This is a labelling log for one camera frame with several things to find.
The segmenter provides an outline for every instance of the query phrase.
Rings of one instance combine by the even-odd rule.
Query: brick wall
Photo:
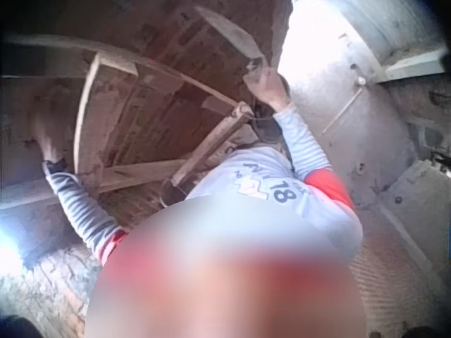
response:
[[[146,184],[102,194],[100,204],[122,226],[131,230],[160,210],[158,186]],[[89,296],[101,266],[80,240],[74,240],[72,232],[66,235],[62,233],[61,228],[70,225],[64,219],[56,224],[61,211],[59,206],[48,208],[42,210],[41,214],[54,222],[53,230],[58,232],[58,228],[60,229],[56,236],[64,243],[60,246],[64,247],[50,251],[32,264],[29,262],[22,273],[0,277],[0,313],[18,314],[30,319],[48,338],[83,337]],[[13,224],[11,218],[14,219],[14,227],[25,229],[30,222],[31,213],[21,214],[23,212],[10,214],[9,221],[0,219],[0,231],[5,233],[5,225]],[[37,238],[36,233],[31,231],[42,230],[49,236],[52,233],[49,229],[51,226],[52,224],[46,223],[45,217],[35,218],[34,226],[27,227],[27,233]]]

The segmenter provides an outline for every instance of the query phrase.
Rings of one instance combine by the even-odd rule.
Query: person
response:
[[[258,80],[250,75],[243,80],[258,100],[276,112],[273,117],[283,131],[292,164],[272,144],[235,150],[187,198],[236,192],[281,204],[324,232],[343,257],[353,257],[362,240],[354,204],[277,71],[265,68]],[[35,126],[46,179],[75,231],[104,265],[127,232],[88,196],[76,176],[64,170],[48,121],[38,119]]]
[[[277,71],[264,68],[258,79],[246,75],[244,81],[258,100],[274,110],[273,117],[283,132],[291,161],[280,152],[277,144],[259,142],[236,149],[199,182],[187,199],[227,193],[266,200],[264,203],[279,204],[281,209],[290,209],[291,213],[296,213],[303,222],[320,230],[332,242],[338,255],[348,262],[359,250],[362,226],[343,183],[333,172],[323,149],[309,131],[302,112],[292,102]],[[36,128],[37,140],[44,156],[47,181],[58,196],[75,231],[99,258],[101,264],[105,265],[111,253],[128,236],[128,232],[88,196],[76,176],[64,170],[64,159],[55,139],[50,135],[48,126],[46,121],[41,120]],[[154,242],[146,245],[158,249],[158,244]],[[125,262],[142,262],[135,259],[136,255],[126,254],[122,257]],[[112,270],[111,266],[106,265],[105,272]],[[157,270],[154,270],[154,274],[165,274],[160,263],[153,266],[159,269],[155,268]],[[315,301],[324,301],[326,295],[331,296],[331,292],[333,297],[346,294],[343,291],[346,287],[340,283],[341,277],[334,272],[333,266],[325,263],[321,267],[325,268],[321,269],[320,265],[305,261],[259,261],[249,264],[246,261],[231,263],[212,259],[201,269],[199,276],[193,279],[193,285],[196,287],[193,286],[194,289],[190,292],[197,295],[197,301],[193,302],[192,298],[189,298],[191,305],[183,312],[184,317],[181,320],[186,325],[181,332],[188,333],[171,336],[330,337],[330,331],[328,335],[311,334],[309,326],[315,323],[317,332],[331,330],[331,326],[318,324],[312,317],[309,320],[299,319],[302,313],[307,311],[306,308],[308,311],[317,308],[310,302],[314,298],[313,295],[316,297]],[[142,276],[142,270],[143,268],[137,275]],[[119,275],[132,275],[123,272],[115,274],[116,277],[112,278],[115,281]],[[100,274],[97,283],[102,284],[104,280]],[[180,293],[171,291],[171,287],[180,287],[180,279],[176,280],[174,282],[164,277],[155,280],[153,277],[142,282],[139,287],[126,288],[145,289],[145,292],[140,293],[139,299],[144,298],[144,294],[152,295],[147,303],[156,303],[149,312],[154,315],[158,313],[161,316],[159,318],[163,318],[161,322],[166,323],[165,330],[175,330],[176,323],[179,323],[179,318],[175,316],[180,315],[180,308],[186,308],[186,303],[183,302],[179,307],[163,306],[180,304]],[[352,302],[350,299],[341,299],[340,303]],[[321,308],[325,310],[319,312],[326,315],[329,308],[332,306],[326,303]],[[304,333],[309,332],[309,335],[302,336],[300,323],[306,325]],[[142,336],[150,337],[148,332],[142,333]]]

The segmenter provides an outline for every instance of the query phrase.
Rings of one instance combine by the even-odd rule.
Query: wooden plank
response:
[[[137,79],[133,63],[97,54],[83,88],[74,139],[75,174],[96,197],[104,151]]]
[[[171,182],[174,187],[182,184],[195,170],[201,166],[211,154],[229,137],[239,130],[251,117],[253,112],[244,102],[240,102],[231,116],[225,117],[192,152],[191,157],[174,174]]]
[[[105,168],[99,191],[110,192],[170,178],[186,160],[170,160]],[[0,191],[0,210],[29,204],[57,204],[58,198],[45,180],[36,180],[5,187]]]
[[[51,77],[85,79],[88,60],[80,52],[40,46],[4,44],[1,77]]]
[[[150,58],[135,54],[131,51],[121,49],[114,46],[109,46],[107,44],[102,44],[101,42],[93,42],[85,39],[78,39],[75,37],[63,37],[58,35],[17,35],[9,34],[4,37],[4,41],[10,44],[20,44],[25,46],[49,46],[54,48],[63,49],[75,49],[75,50],[85,50],[93,51],[95,53],[103,53],[108,55],[115,55],[129,62],[133,62],[140,65],[145,65],[148,68],[161,73],[162,76],[173,77],[174,80],[181,79],[191,85],[194,85],[210,95],[216,97],[217,99],[228,104],[231,108],[236,107],[237,102],[231,98],[223,95],[222,93],[212,89],[205,84],[186,76],[174,70],[166,65],[158,63]]]
[[[134,187],[169,178],[186,160],[169,160],[106,168],[102,176],[100,192]]]

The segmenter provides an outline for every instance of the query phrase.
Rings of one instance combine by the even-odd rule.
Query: concrete wall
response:
[[[441,40],[425,1],[329,0],[362,36],[381,64],[396,51]]]
[[[411,125],[412,139],[422,159],[431,151],[450,153],[451,79],[449,75],[415,77],[386,82],[402,118]]]
[[[427,275],[439,277],[439,292],[451,297],[451,179],[430,161],[418,161],[380,195]]]
[[[372,50],[339,12],[321,1],[294,4],[279,71],[357,205],[364,244],[351,269],[361,290],[367,329],[400,337],[403,322],[410,327],[439,325],[442,306],[404,249],[403,238],[378,211],[378,196],[408,169],[416,152],[406,123],[383,87],[370,81],[352,100],[359,92],[357,78],[370,79],[377,64]]]

